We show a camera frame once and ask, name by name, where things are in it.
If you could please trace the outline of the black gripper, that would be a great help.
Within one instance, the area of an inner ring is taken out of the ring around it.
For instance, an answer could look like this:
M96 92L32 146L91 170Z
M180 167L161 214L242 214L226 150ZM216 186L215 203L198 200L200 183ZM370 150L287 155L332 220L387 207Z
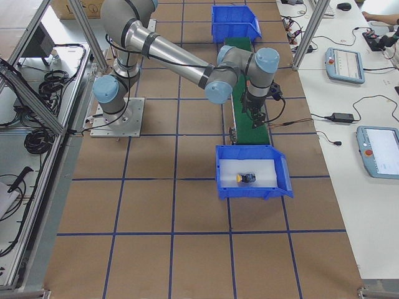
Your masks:
M266 114L261 111L265 100L265 97L256 97L250 93L244 93L241 97L242 112L250 113L252 128L258 128L265 124Z

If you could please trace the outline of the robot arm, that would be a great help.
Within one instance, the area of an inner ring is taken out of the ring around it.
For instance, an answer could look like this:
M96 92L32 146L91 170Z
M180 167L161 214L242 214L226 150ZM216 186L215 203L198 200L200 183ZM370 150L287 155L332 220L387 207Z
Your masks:
M100 20L108 41L116 43L119 53L112 73L98 78L92 88L106 124L124 124L131 115L124 96L140 76L139 56L153 59L197 84L215 104L228 100L240 77L247 77L249 85L241 97L243 111L252 120L253 127L265 124L266 116L261 108L266 98L282 99L281 89L274 82L279 53L272 48L250 52L224 45L217 64L210 64L148 29L157 5L156 1L104 1L102 4Z

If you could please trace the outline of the person hand at desk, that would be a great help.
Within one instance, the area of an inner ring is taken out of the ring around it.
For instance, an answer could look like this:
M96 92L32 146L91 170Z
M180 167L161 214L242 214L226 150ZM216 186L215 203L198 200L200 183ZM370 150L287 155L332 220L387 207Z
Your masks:
M368 21L374 21L374 15L373 14L369 14L368 12L362 11L362 15L365 18L365 20Z

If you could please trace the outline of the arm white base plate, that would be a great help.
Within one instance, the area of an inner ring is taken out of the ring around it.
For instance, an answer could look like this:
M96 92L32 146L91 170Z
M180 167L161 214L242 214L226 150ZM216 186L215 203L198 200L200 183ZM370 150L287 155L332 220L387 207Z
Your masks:
M145 98L124 98L127 104L126 110L115 115L103 112L100 104L97 105L97 114L102 116L95 118L94 129L90 131L93 138L139 138L141 135Z

